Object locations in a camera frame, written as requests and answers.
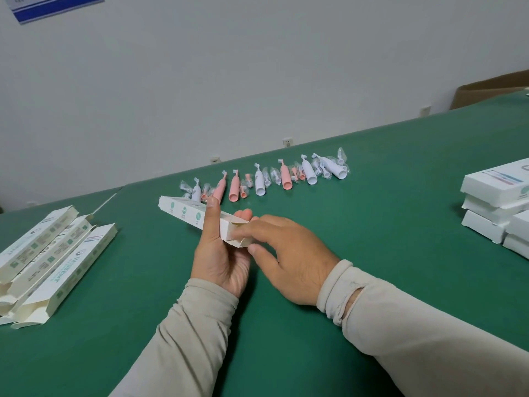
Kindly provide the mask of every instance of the forearm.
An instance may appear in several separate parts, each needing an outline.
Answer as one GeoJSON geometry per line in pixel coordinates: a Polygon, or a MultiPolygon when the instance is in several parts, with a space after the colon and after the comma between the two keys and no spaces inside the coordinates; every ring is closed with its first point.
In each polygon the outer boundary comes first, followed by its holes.
{"type": "Polygon", "coordinates": [[[407,397],[529,395],[529,353],[344,262],[319,308],[407,397]]]}
{"type": "Polygon", "coordinates": [[[191,279],[111,397],[211,396],[239,300],[191,279]]]}

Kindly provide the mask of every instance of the person's left hand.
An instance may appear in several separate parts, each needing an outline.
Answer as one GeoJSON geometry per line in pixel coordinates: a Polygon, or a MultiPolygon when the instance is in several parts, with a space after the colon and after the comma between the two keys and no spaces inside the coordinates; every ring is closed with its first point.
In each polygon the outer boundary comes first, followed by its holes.
{"type": "MultiPolygon", "coordinates": [[[[254,220],[252,211],[239,210],[235,216],[254,220]]],[[[225,243],[220,236],[221,207],[211,196],[207,200],[202,236],[195,250],[191,278],[210,281],[241,297],[250,272],[250,254],[246,248],[236,248],[225,243]]]]}

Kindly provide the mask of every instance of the beige sleeve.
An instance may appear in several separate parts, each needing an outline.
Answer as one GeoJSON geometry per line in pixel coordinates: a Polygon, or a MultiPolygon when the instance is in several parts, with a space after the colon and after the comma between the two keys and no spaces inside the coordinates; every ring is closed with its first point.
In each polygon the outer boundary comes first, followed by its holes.
{"type": "Polygon", "coordinates": [[[318,308],[373,355],[406,397],[528,396],[529,353],[342,260],[318,308]],[[362,288],[349,312],[349,297],[362,288]]]}
{"type": "Polygon", "coordinates": [[[225,289],[190,279],[110,396],[211,396],[238,303],[225,289]]]}

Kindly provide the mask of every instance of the wall sign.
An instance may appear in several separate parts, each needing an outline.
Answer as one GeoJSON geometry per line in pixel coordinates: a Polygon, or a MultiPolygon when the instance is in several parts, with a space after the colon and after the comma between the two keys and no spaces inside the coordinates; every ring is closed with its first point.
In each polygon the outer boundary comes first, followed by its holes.
{"type": "Polygon", "coordinates": [[[5,0],[18,22],[32,20],[66,12],[104,0],[5,0]]]}

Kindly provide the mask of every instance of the white wall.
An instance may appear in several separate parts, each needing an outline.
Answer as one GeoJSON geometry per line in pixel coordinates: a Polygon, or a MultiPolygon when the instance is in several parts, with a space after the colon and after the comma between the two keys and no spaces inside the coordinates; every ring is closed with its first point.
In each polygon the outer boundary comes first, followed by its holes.
{"type": "Polygon", "coordinates": [[[527,16],[529,0],[106,0],[20,26],[0,0],[0,205],[443,111],[457,86],[529,68],[527,16]]]}

